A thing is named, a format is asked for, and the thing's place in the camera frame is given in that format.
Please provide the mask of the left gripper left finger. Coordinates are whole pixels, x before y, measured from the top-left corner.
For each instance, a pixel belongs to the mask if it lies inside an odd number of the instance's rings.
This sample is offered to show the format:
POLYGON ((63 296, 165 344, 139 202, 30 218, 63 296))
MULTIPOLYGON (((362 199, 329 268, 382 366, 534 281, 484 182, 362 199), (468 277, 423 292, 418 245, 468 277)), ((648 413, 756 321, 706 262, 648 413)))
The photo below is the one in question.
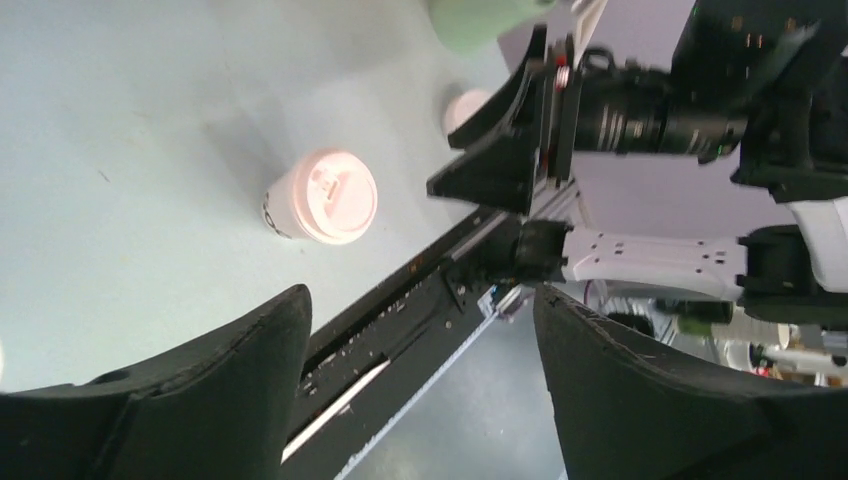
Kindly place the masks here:
POLYGON ((312 325, 295 285, 84 385, 1 398, 5 479, 274 479, 312 325))

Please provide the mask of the single white paper cup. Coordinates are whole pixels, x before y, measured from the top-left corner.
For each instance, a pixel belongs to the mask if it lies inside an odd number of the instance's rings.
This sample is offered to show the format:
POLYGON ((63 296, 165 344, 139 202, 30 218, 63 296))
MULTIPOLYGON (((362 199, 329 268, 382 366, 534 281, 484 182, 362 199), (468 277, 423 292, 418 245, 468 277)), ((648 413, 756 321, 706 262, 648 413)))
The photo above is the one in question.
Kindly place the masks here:
POLYGON ((261 212, 266 225, 278 236, 316 241, 315 229, 307 221, 309 208, 301 199, 300 174, 292 169, 266 191, 261 212))

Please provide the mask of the white plastic cup lid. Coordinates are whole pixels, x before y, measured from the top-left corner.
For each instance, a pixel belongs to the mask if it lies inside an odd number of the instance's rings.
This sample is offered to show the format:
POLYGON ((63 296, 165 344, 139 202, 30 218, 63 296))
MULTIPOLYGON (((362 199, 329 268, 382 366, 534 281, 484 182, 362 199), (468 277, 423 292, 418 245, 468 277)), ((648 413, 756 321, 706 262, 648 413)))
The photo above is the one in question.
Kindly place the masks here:
POLYGON ((378 207, 376 181, 362 160, 341 149, 319 149, 288 173, 294 218, 310 239, 345 245, 371 226, 378 207))

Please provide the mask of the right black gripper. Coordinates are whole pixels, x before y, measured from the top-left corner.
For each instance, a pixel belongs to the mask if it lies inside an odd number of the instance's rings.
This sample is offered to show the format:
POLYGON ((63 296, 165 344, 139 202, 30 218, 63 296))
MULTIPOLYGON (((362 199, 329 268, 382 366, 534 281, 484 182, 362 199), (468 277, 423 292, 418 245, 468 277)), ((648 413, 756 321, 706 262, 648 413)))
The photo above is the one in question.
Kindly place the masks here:
POLYGON ((569 185, 583 79, 575 35, 556 40, 545 57, 546 41, 547 26, 535 25, 511 77, 447 136, 451 148, 465 151, 427 180, 429 196, 528 214, 535 170, 543 190, 558 191, 569 185), (531 129, 494 132, 518 110, 540 67, 540 143, 531 129))

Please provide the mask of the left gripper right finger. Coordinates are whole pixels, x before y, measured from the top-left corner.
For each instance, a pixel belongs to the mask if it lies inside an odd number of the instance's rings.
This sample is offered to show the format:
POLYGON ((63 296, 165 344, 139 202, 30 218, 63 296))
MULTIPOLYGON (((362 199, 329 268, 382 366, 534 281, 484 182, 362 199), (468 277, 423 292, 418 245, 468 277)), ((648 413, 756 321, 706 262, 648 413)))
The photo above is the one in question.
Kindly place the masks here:
POLYGON ((571 479, 843 479, 847 392, 688 355, 550 285, 533 319, 571 479))

